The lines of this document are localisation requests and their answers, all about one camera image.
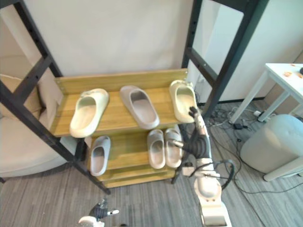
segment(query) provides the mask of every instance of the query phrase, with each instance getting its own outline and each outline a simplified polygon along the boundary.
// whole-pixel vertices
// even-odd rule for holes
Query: gray slide sandal
[[[100,176],[104,174],[110,150],[110,138],[108,136],[98,137],[92,148],[90,156],[90,174]]]
[[[181,164],[182,149],[169,143],[170,140],[182,141],[180,133],[176,129],[166,129],[165,131],[165,159],[169,167],[177,168]]]
[[[165,166],[164,137],[160,129],[154,129],[147,136],[148,158],[151,167],[161,169]]]
[[[120,89],[120,97],[140,128],[153,129],[158,126],[159,117],[145,91],[128,85]]]

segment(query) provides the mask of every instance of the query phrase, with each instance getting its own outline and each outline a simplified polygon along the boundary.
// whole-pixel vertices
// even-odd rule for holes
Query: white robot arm
[[[194,143],[183,143],[182,141],[172,140],[175,146],[182,148],[186,152],[193,154],[196,158],[196,169],[187,173],[189,176],[195,176],[195,193],[200,202],[200,213],[204,227],[231,227],[231,221],[226,206],[221,201],[222,188],[225,187],[234,172],[234,168],[227,182],[221,186],[216,177],[220,177],[214,170],[214,163],[211,156],[210,139],[207,133],[206,125],[198,110],[191,107],[189,113],[195,120],[198,138]]]

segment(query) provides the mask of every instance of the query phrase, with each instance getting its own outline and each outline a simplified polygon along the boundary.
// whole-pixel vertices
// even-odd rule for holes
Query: slide sandal
[[[83,92],[76,103],[75,113],[71,119],[71,135],[76,138],[84,138],[93,134],[108,100],[109,95],[104,89],[96,88]]]
[[[120,97],[139,127],[153,129],[160,123],[159,117],[148,95],[136,86],[124,86]]]
[[[184,123],[194,122],[194,119],[188,114],[191,106],[198,108],[191,83],[175,80],[170,84],[169,92],[174,106],[175,117]]]
[[[181,164],[182,149],[169,143],[169,140],[182,141],[182,137],[176,129],[166,129],[164,138],[166,164],[169,167],[177,168]]]
[[[110,138],[108,136],[98,137],[91,149],[90,174],[100,176],[104,174],[110,150]]]
[[[148,158],[151,167],[161,169],[165,166],[164,137],[160,129],[154,129],[147,136]]]

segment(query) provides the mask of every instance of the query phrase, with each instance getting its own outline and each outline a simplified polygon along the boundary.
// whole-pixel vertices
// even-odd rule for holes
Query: wooden shelf
[[[150,181],[159,181],[164,179],[172,178],[175,174],[174,170],[169,170],[165,173],[159,173],[159,174],[152,174],[152,175],[143,175],[139,177],[129,177],[125,179],[120,180],[110,180],[110,181],[104,181],[104,185],[107,188],[115,188],[119,186],[125,186],[125,185],[132,185],[137,183],[145,183]]]
[[[160,119],[160,127],[167,127],[178,123],[175,118],[168,87],[146,89]],[[67,136],[70,134],[70,122],[74,114],[75,105],[79,94],[70,94],[64,97],[62,106],[51,127],[55,136]],[[101,121],[93,136],[109,135],[114,131],[140,130],[133,116],[122,103],[119,92],[109,92],[109,103],[106,107]]]
[[[146,72],[144,74],[126,74],[120,76],[107,75],[59,78],[56,81],[60,85],[62,92],[64,92],[64,98],[57,110],[55,120],[51,127],[51,132],[55,136],[69,135],[69,125],[80,93],[84,90],[97,87],[106,88],[109,92],[109,103],[93,136],[109,135],[125,130],[140,131],[141,129],[122,103],[119,95],[119,89],[122,86],[129,84],[137,85],[145,90],[158,113],[160,119],[159,127],[167,128],[178,123],[178,120],[174,115],[173,105],[169,95],[169,85],[172,81],[183,79],[185,76],[186,70],[182,69],[157,71],[157,73]],[[102,79],[107,83],[110,81],[110,86],[108,84],[102,84]]]
[[[68,136],[76,102],[83,91],[103,88],[109,93],[109,103],[101,117],[92,143],[101,135],[108,135],[111,148],[107,170],[97,177],[108,188],[158,181],[172,178],[174,169],[164,167],[153,169],[149,165],[147,151],[148,130],[138,127],[136,121],[124,106],[119,90],[125,85],[135,85],[148,94],[160,119],[157,128],[174,127],[179,123],[175,118],[169,85],[177,79],[184,79],[187,69],[149,71],[138,73],[93,75],[56,78],[55,81],[64,94],[57,109],[51,132],[55,136]]]
[[[103,175],[97,176],[97,178],[100,181],[118,180],[129,177],[138,177],[142,175],[165,173],[168,170],[172,169],[169,167],[164,167],[162,169],[154,169],[150,165],[135,166],[129,168],[107,170]]]

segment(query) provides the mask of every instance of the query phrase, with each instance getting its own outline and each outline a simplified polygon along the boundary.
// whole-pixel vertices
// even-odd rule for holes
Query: metal bunk bed frame
[[[255,28],[263,14],[263,11],[268,3],[268,0],[213,0],[217,3],[223,4],[230,8],[243,12],[243,18],[232,45],[229,49],[227,57],[223,63],[220,73],[217,75],[215,71],[207,64],[207,62],[193,49],[194,38],[196,34],[196,27],[198,24],[198,18],[200,9],[202,6],[202,0],[194,0],[191,12],[191,18],[189,22],[189,28],[187,32],[187,41],[183,54],[182,68],[188,66],[189,60],[191,60],[198,70],[205,77],[207,82],[211,85],[212,91],[208,100],[203,108],[203,117],[210,117],[216,104],[229,82],[236,66],[238,65],[241,56],[243,55],[246,46],[252,37]],[[86,149],[86,145],[83,139],[80,139],[76,148],[76,153],[73,155],[69,152],[60,142],[60,138],[55,137],[50,131],[47,130],[28,110],[24,107],[24,102],[27,97],[37,85],[39,79],[44,74],[47,68],[50,68],[55,77],[62,77],[62,73],[59,70],[56,62],[54,61],[50,51],[48,50],[42,36],[40,35],[25,3],[23,0],[1,0],[0,9],[13,5],[23,21],[26,29],[40,51],[42,57],[32,68],[32,70],[23,79],[20,85],[12,93],[2,83],[0,83],[0,101],[3,103],[19,120],[21,120],[31,131],[33,131],[39,138],[53,148],[59,155],[61,155],[67,162],[71,163],[78,171],[89,178],[97,187],[103,190],[106,194],[110,194],[110,190],[105,187],[102,182],[99,182],[97,178],[90,175],[87,168],[79,161],[79,157]],[[181,130],[184,140],[195,139],[196,133],[189,139],[184,130]],[[176,174],[172,179],[172,183],[175,183],[179,172],[183,166],[184,161],[187,159],[187,155],[182,158],[182,164],[176,170]]]

